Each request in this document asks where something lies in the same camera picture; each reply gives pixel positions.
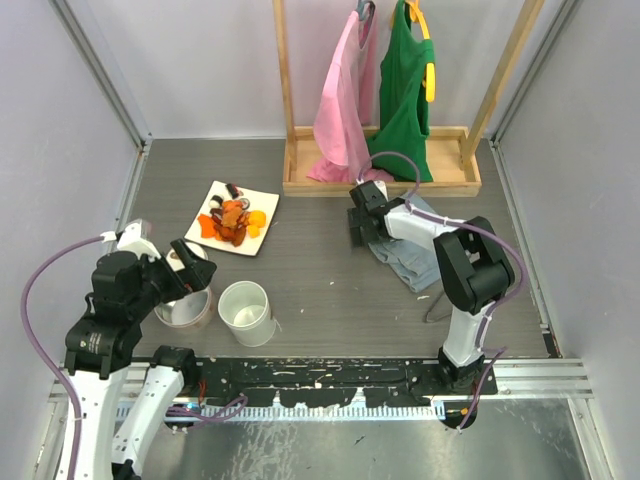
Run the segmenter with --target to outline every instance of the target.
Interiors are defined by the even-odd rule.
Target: gray wood tabletop
[[[152,144],[132,218],[153,225],[162,251],[182,237],[213,180],[282,194],[284,141],[156,140]],[[496,233],[516,244],[504,192],[488,144],[478,150],[483,180],[475,198],[427,199],[440,214],[487,217]],[[445,340],[448,319],[424,323],[440,282],[414,294],[368,249],[352,249],[346,223],[348,198],[280,197],[275,218],[256,257],[207,249],[218,270],[216,297],[239,280],[266,290],[281,329],[264,346],[243,347],[216,318],[195,334],[178,333],[150,315],[137,355],[161,344],[209,356],[426,356]],[[439,302],[434,317],[450,305]],[[499,308],[486,345],[509,347],[506,356],[547,356],[538,312],[529,292]]]

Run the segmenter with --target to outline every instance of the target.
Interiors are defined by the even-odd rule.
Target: wooden post
[[[287,20],[284,12],[284,0],[273,0],[273,13],[276,20],[276,39],[278,41],[278,61],[282,82],[282,101],[284,120],[287,126],[288,156],[295,162],[296,132],[293,125],[293,104],[291,101],[291,81],[289,79],[289,51],[287,48]]]
[[[462,144],[463,165],[467,165],[471,160],[471,156],[475,154],[480,139],[487,128],[489,119],[498,104],[504,88],[507,86],[513,69],[520,58],[522,48],[529,38],[529,34],[538,19],[538,14],[540,10],[542,10],[543,5],[544,0],[525,0],[522,5],[516,24],[513,27],[507,45],[504,47],[504,52],[502,52],[500,62],[489,84],[489,89],[473,121],[471,131],[469,132],[467,140]]]

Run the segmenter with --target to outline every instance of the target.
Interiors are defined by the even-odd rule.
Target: hanging clothes
[[[427,165],[426,140],[429,136],[429,104],[422,79],[427,63],[435,63],[433,42],[416,41],[411,32],[409,6],[399,0],[389,49],[380,65],[380,131],[367,140],[371,155],[394,151],[414,161],[422,182],[432,182]],[[373,161],[399,181],[415,181],[411,165],[390,155]]]
[[[308,177],[321,182],[353,183],[369,161],[362,125],[371,123],[375,83],[377,19],[360,22],[351,12],[333,54],[322,89],[313,135],[323,158]],[[370,170],[367,180],[391,181],[386,172]]]

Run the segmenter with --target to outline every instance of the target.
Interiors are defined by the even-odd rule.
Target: orange hanger
[[[427,27],[427,21],[424,19],[423,13],[420,11],[420,0],[405,0],[407,5],[409,5],[409,18],[413,23],[419,23],[420,29],[422,30],[422,36],[425,40],[429,40],[431,35],[429,35],[429,27]],[[393,27],[393,20],[395,16],[395,10],[393,11],[393,15],[391,15],[391,26]],[[433,102],[436,98],[436,66],[433,62],[427,63],[424,71],[424,79],[422,80],[422,85],[426,90],[427,102]]]

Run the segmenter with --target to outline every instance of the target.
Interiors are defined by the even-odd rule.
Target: pink shirt
[[[376,23],[374,12],[361,46],[358,14],[349,15],[333,54],[313,124],[313,135],[324,158],[316,162],[307,175],[309,178],[353,183],[369,160],[362,124],[371,123],[373,114]],[[382,170],[371,169],[365,178],[393,181],[393,177]]]

